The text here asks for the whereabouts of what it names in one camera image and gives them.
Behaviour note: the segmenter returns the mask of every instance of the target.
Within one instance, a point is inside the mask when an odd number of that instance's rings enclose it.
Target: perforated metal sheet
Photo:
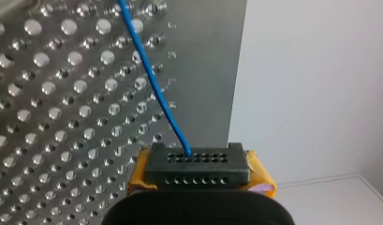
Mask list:
[[[129,6],[191,144],[225,146],[245,1]],[[0,25],[0,224],[99,224],[137,150],[176,145],[118,10],[45,0]]]

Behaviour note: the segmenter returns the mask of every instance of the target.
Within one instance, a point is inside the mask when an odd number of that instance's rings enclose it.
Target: black connector block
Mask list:
[[[192,148],[192,157],[183,148],[153,144],[145,181],[158,189],[235,189],[247,185],[249,168],[240,143],[228,148]]]

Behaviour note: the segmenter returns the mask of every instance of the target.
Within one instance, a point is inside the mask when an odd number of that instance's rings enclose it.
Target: gray wall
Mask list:
[[[383,0],[249,0],[228,140],[279,183],[359,173],[383,151]]]

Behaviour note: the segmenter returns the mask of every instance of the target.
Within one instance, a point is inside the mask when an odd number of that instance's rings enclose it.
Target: blue wire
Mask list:
[[[122,16],[123,16],[124,22],[126,24],[127,30],[129,32],[130,36],[132,37],[133,43],[135,44],[135,47],[136,47],[136,50],[139,52],[141,62],[144,65],[145,71],[147,72],[148,79],[150,80],[151,86],[153,87],[156,99],[158,100],[159,105],[161,106],[164,114],[168,118],[168,121],[169,121],[171,127],[173,128],[174,132],[176,133],[177,137],[179,138],[180,143],[182,143],[185,154],[189,158],[191,158],[191,149],[190,149],[190,146],[188,144],[188,141],[185,138],[182,131],[180,130],[179,126],[177,125],[176,120],[174,119],[173,115],[171,114],[170,109],[168,107],[168,104],[167,104],[164,96],[162,95],[161,89],[159,88],[158,82],[157,82],[155,75],[154,75],[154,72],[152,70],[150,61],[148,60],[147,54],[142,47],[139,36],[136,34],[135,28],[133,27],[130,13],[126,7],[126,2],[125,2],[125,0],[118,0],[118,2],[122,8]]]

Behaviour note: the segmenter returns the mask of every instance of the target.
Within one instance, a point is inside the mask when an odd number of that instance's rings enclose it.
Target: white wall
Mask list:
[[[360,172],[383,150],[383,0],[249,0],[228,140],[278,183]]]
[[[275,199],[297,225],[383,225],[383,198],[357,175],[279,187]]]
[[[363,168],[361,174],[383,195],[383,150]]]

